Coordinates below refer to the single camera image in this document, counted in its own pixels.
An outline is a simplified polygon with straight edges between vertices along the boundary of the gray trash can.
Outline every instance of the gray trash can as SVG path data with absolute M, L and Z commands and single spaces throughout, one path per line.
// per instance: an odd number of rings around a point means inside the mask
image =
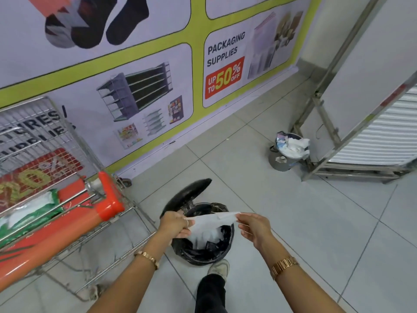
M 280 132 L 280 134 L 284 136 L 288 136 L 294 139 L 301 139 L 301 136 L 298 136 L 297 134 L 293 133 L 284 133 Z M 282 154 L 279 149 L 276 147 L 276 145 L 273 145 L 269 147 L 269 155 L 268 155 L 268 161 L 269 164 L 278 171 L 288 171 L 291 169 L 296 163 L 298 163 L 302 157 L 300 158 L 291 158 L 289 156 L 285 156 Z

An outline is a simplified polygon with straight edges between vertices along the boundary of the hand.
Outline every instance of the hand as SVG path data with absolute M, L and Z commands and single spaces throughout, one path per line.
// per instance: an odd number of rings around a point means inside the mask
M 185 220 L 185 216 L 177 212 L 167 211 L 161 218 L 158 233 L 166 235 L 170 240 L 173 238 L 187 238 L 191 231 L 187 228 L 194 225 L 194 220 Z
M 266 217 L 255 213 L 240 213 L 236 215 L 236 218 L 240 223 L 243 223 L 238 226 L 242 236 L 253 242 L 256 249 L 259 250 L 265 240 L 274 238 L 271 225 Z

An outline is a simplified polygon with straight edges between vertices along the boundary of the trash can lid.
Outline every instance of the trash can lid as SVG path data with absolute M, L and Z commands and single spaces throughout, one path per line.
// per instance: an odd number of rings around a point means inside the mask
M 184 205 L 198 197 L 211 184 L 211 181 L 212 180 L 210 178 L 207 178 L 194 181 L 193 183 L 187 185 L 184 189 L 174 195 L 171 200 L 169 200 L 159 218 L 164 216 L 166 211 L 178 212 Z

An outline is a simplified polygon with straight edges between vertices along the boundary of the gold bracelet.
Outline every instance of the gold bracelet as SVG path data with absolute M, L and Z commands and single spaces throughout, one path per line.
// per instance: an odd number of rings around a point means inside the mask
M 271 268 L 271 276 L 274 281 L 286 269 L 294 265 L 298 265 L 298 261 L 294 257 L 284 258 L 275 263 Z
M 149 259 L 154 264 L 155 270 L 159 269 L 159 262 L 157 262 L 156 259 L 152 257 L 151 255 L 149 255 L 147 252 L 143 252 L 142 250 L 139 250 L 138 252 L 135 252 L 133 255 L 134 256 L 142 255 L 143 257 Z

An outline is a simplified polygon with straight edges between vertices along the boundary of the forearm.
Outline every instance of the forearm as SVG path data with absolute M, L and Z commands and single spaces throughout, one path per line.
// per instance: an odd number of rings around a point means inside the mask
M 157 232 L 142 250 L 159 261 L 169 242 L 166 235 Z M 154 272 L 155 266 L 149 259 L 135 257 L 88 313 L 136 313 Z
M 273 236 L 261 243 L 259 251 L 269 269 L 278 261 L 290 256 Z M 276 283 L 294 313 L 344 312 L 300 266 L 285 269 L 277 277 Z

